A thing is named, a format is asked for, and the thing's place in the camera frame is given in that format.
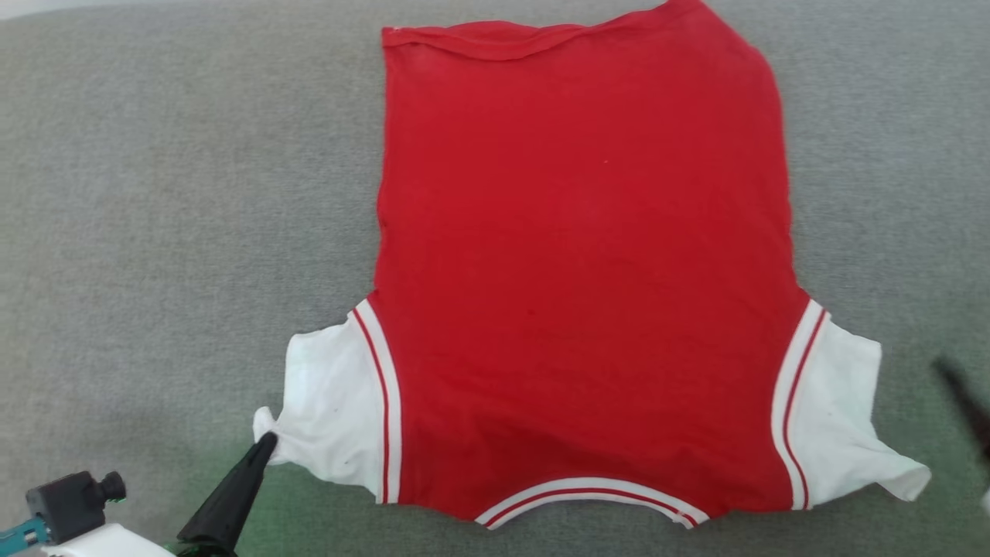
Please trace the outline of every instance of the gray fabric surface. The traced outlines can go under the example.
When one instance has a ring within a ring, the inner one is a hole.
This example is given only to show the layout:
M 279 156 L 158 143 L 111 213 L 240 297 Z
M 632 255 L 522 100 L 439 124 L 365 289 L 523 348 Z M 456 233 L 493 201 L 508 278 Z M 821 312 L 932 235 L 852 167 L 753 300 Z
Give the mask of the gray fabric surface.
M 986 475 L 927 362 L 990 397 L 990 3 L 713 0 L 776 70 L 803 285 L 883 343 L 874 421 L 932 467 L 687 531 L 556 503 L 501 530 L 271 469 L 242 555 L 986 555 Z M 0 24 L 0 526 L 119 470 L 171 539 L 280 406 L 286 342 L 371 287 L 384 25 L 596 23 L 648 0 L 220 0 Z

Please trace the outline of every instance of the red and white stripe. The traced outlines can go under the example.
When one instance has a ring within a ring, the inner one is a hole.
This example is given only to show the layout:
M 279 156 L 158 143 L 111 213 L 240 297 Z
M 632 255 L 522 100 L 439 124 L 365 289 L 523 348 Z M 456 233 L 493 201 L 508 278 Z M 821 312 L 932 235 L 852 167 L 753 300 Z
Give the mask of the red and white stripe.
M 382 481 L 377 501 L 398 502 L 402 471 L 402 398 L 399 396 L 399 380 L 395 375 L 395 364 L 392 362 L 392 353 L 388 350 L 385 333 L 381 330 L 381 323 L 378 322 L 371 304 L 364 300 L 352 313 L 364 333 L 381 385 Z
M 808 479 L 805 477 L 801 463 L 794 456 L 791 448 L 791 415 L 794 407 L 795 394 L 801 383 L 801 375 L 808 362 L 818 339 L 819 331 L 828 320 L 829 313 L 815 300 L 808 302 L 801 321 L 794 331 L 791 344 L 784 354 L 783 364 L 777 376 L 777 384 L 773 390 L 773 404 L 770 412 L 770 431 L 773 435 L 773 445 L 787 468 L 791 480 L 791 490 L 794 494 L 794 510 L 810 508 L 808 494 Z
M 613 501 L 648 506 L 674 522 L 693 528 L 708 520 L 708 514 L 687 502 L 640 484 L 609 478 L 566 478 L 533 486 L 499 502 L 474 520 L 495 529 L 512 518 L 554 501 Z

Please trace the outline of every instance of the white robot part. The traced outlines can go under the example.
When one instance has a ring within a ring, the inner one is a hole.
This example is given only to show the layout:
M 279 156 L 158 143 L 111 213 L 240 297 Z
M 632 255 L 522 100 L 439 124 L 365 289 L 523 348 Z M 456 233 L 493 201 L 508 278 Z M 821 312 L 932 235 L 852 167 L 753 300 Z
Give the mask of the white robot part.
M 61 545 L 42 546 L 50 557 L 174 557 L 120 524 L 104 524 Z

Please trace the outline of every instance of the red fabric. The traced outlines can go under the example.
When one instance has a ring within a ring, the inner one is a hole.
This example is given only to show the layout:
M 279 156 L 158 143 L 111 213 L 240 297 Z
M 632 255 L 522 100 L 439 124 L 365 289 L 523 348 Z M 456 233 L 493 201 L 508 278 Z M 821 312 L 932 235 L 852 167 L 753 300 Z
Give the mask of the red fabric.
M 698 0 L 382 41 L 399 502 L 474 519 L 600 477 L 789 509 L 770 407 L 808 296 L 762 56 Z

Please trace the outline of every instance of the black knob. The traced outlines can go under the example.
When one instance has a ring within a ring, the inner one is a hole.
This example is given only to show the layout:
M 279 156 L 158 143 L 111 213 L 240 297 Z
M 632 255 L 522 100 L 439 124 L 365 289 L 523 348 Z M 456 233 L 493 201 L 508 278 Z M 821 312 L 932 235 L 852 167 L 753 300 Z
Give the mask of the black knob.
M 124 479 L 116 472 L 111 472 L 97 484 L 101 499 L 103 501 L 120 502 L 127 498 L 127 487 Z

